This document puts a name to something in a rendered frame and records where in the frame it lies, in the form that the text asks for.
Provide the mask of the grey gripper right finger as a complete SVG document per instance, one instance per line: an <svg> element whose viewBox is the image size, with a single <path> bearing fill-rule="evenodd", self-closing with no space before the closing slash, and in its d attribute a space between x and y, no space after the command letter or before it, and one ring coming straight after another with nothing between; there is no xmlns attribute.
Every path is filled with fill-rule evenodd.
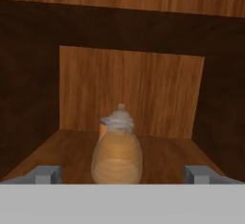
<svg viewBox="0 0 245 224"><path fill-rule="evenodd" d="M241 181L222 176L207 166L185 166L185 184L241 184Z"/></svg>

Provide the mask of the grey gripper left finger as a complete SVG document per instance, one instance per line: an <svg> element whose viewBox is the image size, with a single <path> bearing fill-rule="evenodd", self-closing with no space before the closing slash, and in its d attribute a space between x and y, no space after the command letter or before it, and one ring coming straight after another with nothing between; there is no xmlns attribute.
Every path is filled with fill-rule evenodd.
<svg viewBox="0 0 245 224"><path fill-rule="evenodd" d="M29 173L3 181L3 184L61 184L60 166L37 166Z"/></svg>

